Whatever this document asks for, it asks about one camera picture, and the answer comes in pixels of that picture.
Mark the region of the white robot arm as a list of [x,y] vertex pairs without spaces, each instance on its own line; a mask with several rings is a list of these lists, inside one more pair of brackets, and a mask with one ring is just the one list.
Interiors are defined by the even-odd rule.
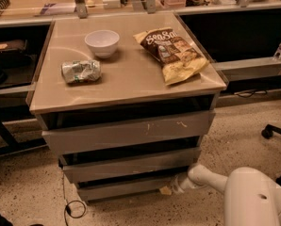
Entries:
[[159,191],[183,194],[205,186],[223,194],[224,226],[281,226],[281,185],[257,169],[241,167],[223,176],[196,163]]

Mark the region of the white yellow-padded gripper body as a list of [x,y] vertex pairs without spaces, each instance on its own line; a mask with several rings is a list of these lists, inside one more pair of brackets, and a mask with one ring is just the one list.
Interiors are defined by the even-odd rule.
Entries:
[[167,186],[162,187],[160,190],[160,193],[162,195],[167,195],[167,196],[171,196],[173,194],[173,192],[171,191],[171,189]]

